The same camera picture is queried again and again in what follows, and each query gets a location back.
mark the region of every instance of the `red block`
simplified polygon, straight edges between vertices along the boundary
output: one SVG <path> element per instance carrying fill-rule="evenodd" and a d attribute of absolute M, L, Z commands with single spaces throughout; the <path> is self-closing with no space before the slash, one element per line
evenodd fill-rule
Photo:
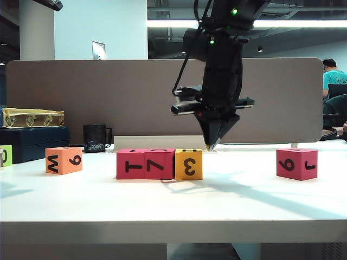
<path fill-rule="evenodd" d="M 117 179 L 144 179 L 144 152 L 147 149 L 121 149 L 117 152 Z"/>
<path fill-rule="evenodd" d="M 317 155 L 314 149 L 277 149 L 277 176 L 295 180 L 316 178 Z"/>
<path fill-rule="evenodd" d="M 175 149 L 148 149 L 145 151 L 145 179 L 173 179 Z"/>

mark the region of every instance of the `person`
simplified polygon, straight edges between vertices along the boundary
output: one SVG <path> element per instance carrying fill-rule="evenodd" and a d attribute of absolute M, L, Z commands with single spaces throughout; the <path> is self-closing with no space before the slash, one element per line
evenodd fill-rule
<path fill-rule="evenodd" d="M 323 61 L 324 75 L 323 75 L 323 100 L 329 99 L 329 84 L 347 84 L 347 74 L 338 70 L 336 62 L 330 58 Z"/>

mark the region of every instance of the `number 3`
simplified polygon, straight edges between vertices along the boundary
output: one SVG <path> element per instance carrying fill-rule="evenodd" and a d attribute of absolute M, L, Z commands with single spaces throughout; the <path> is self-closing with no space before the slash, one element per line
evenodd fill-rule
<path fill-rule="evenodd" d="M 192 170 L 191 172 L 189 171 L 192 167 L 188 164 L 196 164 L 196 161 L 193 158 L 187 158 L 184 160 L 183 165 L 185 166 L 184 173 L 188 176 L 193 176 L 195 174 L 195 170 Z"/>

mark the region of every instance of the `toy block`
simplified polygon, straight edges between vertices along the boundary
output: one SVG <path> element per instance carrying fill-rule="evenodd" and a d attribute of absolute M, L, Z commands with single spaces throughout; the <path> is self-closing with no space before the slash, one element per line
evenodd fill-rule
<path fill-rule="evenodd" d="M 175 174 L 175 150 L 148 149 L 145 151 L 145 179 L 173 179 Z"/>
<path fill-rule="evenodd" d="M 316 178 L 317 156 L 315 149 L 277 149 L 277 176 L 295 180 Z"/>
<path fill-rule="evenodd" d="M 46 172 L 66 174 L 82 170 L 82 149 L 78 147 L 46 148 Z"/>
<path fill-rule="evenodd" d="M 4 152 L 3 149 L 0 148 L 0 168 L 4 167 L 4 161 L 2 158 L 2 153 Z"/>
<path fill-rule="evenodd" d="M 2 152 L 2 162 L 4 167 L 12 165 L 12 146 L 11 145 L 0 145 Z"/>
<path fill-rule="evenodd" d="M 117 152 L 117 179 L 145 178 L 145 151 L 147 149 L 121 149 Z"/>
<path fill-rule="evenodd" d="M 176 149 L 176 180 L 202 180 L 202 150 Z"/>

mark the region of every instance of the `orange block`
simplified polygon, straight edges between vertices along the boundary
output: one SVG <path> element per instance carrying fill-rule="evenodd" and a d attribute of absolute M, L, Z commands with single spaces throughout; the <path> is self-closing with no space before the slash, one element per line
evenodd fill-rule
<path fill-rule="evenodd" d="M 82 170 L 82 149 L 57 147 L 46 149 L 46 172 L 66 174 Z"/>

